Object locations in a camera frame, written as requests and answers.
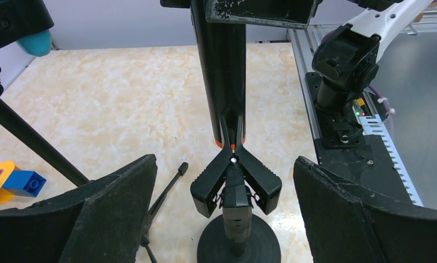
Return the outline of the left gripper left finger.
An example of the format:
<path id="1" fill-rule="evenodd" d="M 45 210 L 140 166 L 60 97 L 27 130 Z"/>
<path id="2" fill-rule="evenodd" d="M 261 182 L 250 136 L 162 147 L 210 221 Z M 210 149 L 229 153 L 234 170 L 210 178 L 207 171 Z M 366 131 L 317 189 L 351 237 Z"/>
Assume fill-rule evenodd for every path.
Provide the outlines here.
<path id="1" fill-rule="evenodd" d="M 135 262 L 156 175 L 148 154 L 53 198 L 0 210 L 0 262 Z"/>

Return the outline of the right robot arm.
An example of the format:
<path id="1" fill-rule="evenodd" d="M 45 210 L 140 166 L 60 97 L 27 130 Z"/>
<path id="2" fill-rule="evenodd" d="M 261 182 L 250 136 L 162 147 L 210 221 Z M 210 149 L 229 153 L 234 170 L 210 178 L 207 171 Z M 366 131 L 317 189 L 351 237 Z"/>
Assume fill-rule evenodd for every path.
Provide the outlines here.
<path id="1" fill-rule="evenodd" d="M 208 22 L 305 28 L 320 1 L 206 1 Z M 355 1 L 364 9 L 321 42 L 312 69 L 322 76 L 317 105 L 340 111 L 375 78 L 378 61 L 392 40 L 431 1 Z"/>

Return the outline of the black microphone orange tip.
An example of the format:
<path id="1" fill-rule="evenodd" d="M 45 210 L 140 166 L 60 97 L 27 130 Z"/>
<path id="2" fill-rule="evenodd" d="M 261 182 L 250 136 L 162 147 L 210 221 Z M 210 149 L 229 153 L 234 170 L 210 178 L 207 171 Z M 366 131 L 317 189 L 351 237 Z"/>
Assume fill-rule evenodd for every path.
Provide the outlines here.
<path id="1" fill-rule="evenodd" d="M 231 108 L 245 117 L 246 26 L 208 22 L 204 1 L 192 1 L 190 10 L 214 140 L 222 147 L 222 111 Z"/>

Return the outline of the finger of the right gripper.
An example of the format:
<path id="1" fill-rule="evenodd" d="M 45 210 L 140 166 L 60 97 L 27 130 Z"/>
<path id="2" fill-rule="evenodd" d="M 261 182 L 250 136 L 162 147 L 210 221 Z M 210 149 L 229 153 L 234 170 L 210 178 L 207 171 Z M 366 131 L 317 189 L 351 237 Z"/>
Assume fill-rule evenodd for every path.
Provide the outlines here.
<path id="1" fill-rule="evenodd" d="M 205 1 L 205 17 L 215 23 L 301 29 L 308 26 L 318 5 L 316 0 L 214 0 Z"/>

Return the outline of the black round base stand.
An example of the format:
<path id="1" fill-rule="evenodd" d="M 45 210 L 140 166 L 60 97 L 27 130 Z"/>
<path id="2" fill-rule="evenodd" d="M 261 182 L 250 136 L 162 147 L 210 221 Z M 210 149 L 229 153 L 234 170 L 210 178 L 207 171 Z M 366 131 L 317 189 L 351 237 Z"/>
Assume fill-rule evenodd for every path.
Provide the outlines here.
<path id="1" fill-rule="evenodd" d="M 243 146 L 243 128 L 242 114 L 221 114 L 222 149 L 191 184 L 199 213 L 209 218 L 222 210 L 201 234 L 198 262 L 281 262 L 277 236 L 252 209 L 270 214 L 283 184 Z"/>

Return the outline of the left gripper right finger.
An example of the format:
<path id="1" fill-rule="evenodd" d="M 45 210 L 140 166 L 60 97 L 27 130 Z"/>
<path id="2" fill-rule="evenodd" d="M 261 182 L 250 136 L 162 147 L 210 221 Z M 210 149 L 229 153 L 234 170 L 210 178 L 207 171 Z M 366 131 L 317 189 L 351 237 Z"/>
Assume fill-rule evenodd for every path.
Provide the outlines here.
<path id="1" fill-rule="evenodd" d="M 437 262 L 437 210 L 388 197 L 299 156 L 294 184 L 314 262 Z"/>

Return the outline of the blue microphone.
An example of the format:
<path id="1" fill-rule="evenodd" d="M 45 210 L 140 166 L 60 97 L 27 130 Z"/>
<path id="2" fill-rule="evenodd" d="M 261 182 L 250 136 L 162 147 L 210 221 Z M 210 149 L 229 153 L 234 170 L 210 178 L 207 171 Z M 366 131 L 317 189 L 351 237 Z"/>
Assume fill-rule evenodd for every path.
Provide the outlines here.
<path id="1" fill-rule="evenodd" d="M 23 37 L 16 42 L 27 54 L 36 57 L 45 56 L 52 49 L 52 36 L 49 30 Z"/>

